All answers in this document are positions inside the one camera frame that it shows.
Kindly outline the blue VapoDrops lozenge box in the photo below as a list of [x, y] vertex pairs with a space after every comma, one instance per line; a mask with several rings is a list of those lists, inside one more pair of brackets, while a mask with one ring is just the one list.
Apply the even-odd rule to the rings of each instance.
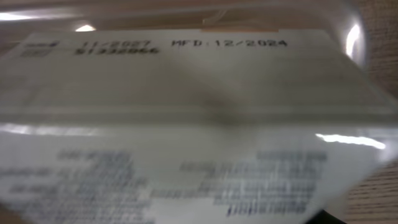
[[305, 223], [397, 157], [397, 103], [322, 30], [32, 34], [1, 59], [27, 223]]

